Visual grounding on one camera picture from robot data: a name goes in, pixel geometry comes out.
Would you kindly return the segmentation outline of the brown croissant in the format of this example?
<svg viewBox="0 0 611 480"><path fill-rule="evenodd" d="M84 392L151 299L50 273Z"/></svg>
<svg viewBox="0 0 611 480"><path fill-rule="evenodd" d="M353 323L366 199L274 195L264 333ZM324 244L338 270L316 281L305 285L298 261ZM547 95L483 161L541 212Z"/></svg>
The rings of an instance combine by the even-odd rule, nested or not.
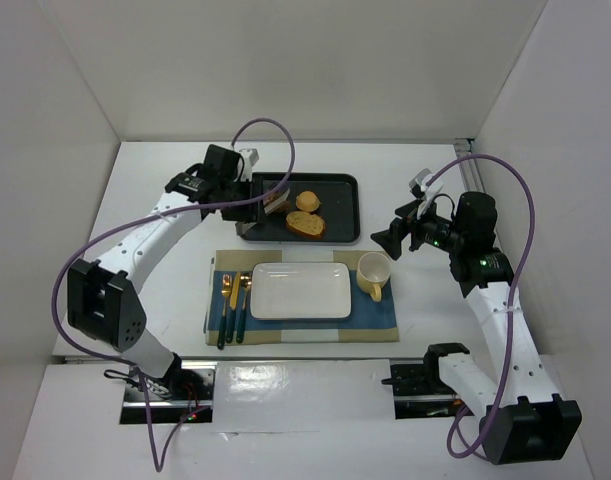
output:
<svg viewBox="0 0 611 480"><path fill-rule="evenodd" d="M285 199L282 200L279 204L276 205L276 207L272 210L273 213L283 213L285 211L288 211L290 208L290 202Z"/></svg>

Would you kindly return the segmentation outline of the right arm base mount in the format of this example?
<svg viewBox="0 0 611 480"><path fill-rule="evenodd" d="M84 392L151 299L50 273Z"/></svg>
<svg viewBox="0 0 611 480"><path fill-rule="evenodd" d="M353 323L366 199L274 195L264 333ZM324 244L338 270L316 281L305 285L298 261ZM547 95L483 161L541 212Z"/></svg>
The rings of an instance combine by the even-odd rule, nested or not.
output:
<svg viewBox="0 0 611 480"><path fill-rule="evenodd" d="M391 361L389 377L381 384L392 390L397 420L454 417L464 405L449 387L431 383L418 359Z"/></svg>

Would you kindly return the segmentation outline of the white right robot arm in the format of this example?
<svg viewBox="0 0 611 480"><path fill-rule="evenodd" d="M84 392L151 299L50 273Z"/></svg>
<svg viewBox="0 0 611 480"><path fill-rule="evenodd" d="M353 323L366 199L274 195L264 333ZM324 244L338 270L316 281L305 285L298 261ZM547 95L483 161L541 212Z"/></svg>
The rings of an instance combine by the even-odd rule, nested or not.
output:
<svg viewBox="0 0 611 480"><path fill-rule="evenodd" d="M460 343L429 346L427 381L456 393L478 422L477 448L494 465L561 459L582 420L578 403L566 400L544 369L524 319L507 257L495 247L494 199L466 192L452 219L414 200L395 211L388 229L371 238L397 260L402 242L447 253L450 272L474 312L494 365L489 378Z"/></svg>

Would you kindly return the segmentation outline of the metal kitchen tongs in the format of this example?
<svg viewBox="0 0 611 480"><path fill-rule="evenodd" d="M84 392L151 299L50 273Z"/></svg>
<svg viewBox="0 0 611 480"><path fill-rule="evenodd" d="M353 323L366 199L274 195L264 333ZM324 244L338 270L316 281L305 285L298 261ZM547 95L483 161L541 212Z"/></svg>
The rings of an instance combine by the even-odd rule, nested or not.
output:
<svg viewBox="0 0 611 480"><path fill-rule="evenodd" d="M289 202L290 188L281 187L277 192L272 193L260 204L250 205L248 213L250 214L249 221L237 222L236 223L236 234L245 239L251 239L253 234L257 232L263 232L266 226L269 226L271 221L275 217L286 214L288 211L283 213L273 213L272 210L282 200L287 199Z"/></svg>

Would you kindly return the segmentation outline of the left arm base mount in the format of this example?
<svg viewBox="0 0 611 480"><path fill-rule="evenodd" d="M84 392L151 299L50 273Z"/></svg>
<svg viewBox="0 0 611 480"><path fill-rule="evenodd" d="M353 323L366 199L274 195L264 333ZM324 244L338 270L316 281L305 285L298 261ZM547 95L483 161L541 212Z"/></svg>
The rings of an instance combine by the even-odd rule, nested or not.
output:
<svg viewBox="0 0 611 480"><path fill-rule="evenodd" d="M183 416L188 416L188 423L212 422L216 365L185 362L183 368L192 372L196 379L182 382L173 391L162 388L153 379L145 377L153 424L174 424ZM108 380L123 383L124 393L119 423L146 424L145 394L137 374L132 369L127 373L106 369L103 376Z"/></svg>

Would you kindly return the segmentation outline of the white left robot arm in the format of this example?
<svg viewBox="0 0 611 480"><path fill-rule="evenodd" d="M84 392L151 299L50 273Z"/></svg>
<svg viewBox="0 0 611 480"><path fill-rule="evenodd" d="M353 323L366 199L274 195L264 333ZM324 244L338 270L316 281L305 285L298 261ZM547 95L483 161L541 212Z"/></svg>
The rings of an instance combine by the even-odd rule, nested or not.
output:
<svg viewBox="0 0 611 480"><path fill-rule="evenodd" d="M225 219L243 219L258 159L254 149L209 146L203 162L169 181L150 213L151 221L97 259L78 259L67 271L69 326L111 347L138 368L144 385L164 398L187 394L203 382L147 330L139 293L178 241L222 204L235 205Z"/></svg>

